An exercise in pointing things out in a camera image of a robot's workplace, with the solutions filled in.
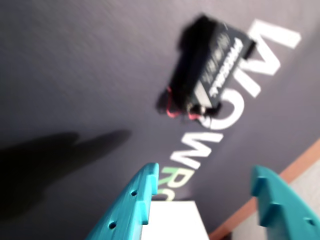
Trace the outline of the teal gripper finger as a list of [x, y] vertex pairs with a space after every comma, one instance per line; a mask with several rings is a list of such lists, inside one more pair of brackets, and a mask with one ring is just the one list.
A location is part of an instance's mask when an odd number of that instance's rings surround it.
[[139, 240], [158, 193], [159, 164], [147, 163], [130, 180], [90, 231], [87, 240]]
[[256, 165], [251, 172], [259, 225], [268, 240], [318, 240], [320, 218], [274, 171]]

